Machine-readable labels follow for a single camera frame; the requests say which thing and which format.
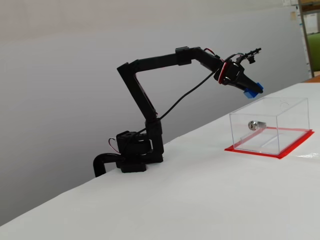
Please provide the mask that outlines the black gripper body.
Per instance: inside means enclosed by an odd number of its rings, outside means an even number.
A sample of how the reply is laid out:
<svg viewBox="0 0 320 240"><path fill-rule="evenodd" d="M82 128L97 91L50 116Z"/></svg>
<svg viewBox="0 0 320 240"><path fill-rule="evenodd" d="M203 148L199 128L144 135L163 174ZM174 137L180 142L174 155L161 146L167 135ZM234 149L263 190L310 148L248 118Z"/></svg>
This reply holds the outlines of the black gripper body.
<svg viewBox="0 0 320 240"><path fill-rule="evenodd" d="M227 83L237 84L237 78L241 74L244 74L244 68L240 64L229 59L222 62L213 77L220 85L226 86Z"/></svg>

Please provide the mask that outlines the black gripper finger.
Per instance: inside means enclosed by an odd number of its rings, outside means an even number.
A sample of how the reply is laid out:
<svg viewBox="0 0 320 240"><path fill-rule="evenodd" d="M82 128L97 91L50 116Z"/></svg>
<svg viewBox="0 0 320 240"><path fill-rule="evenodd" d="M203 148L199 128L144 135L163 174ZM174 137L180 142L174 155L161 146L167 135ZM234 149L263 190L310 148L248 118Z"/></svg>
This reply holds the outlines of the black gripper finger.
<svg viewBox="0 0 320 240"><path fill-rule="evenodd" d="M226 85L238 88L238 89L242 90L243 92L247 89L245 86L238 84L238 83L227 83Z"/></svg>
<svg viewBox="0 0 320 240"><path fill-rule="evenodd" d="M263 93L263 87L258 82L251 80L245 74L241 74L237 77L237 83L244 89L248 89L258 94Z"/></svg>

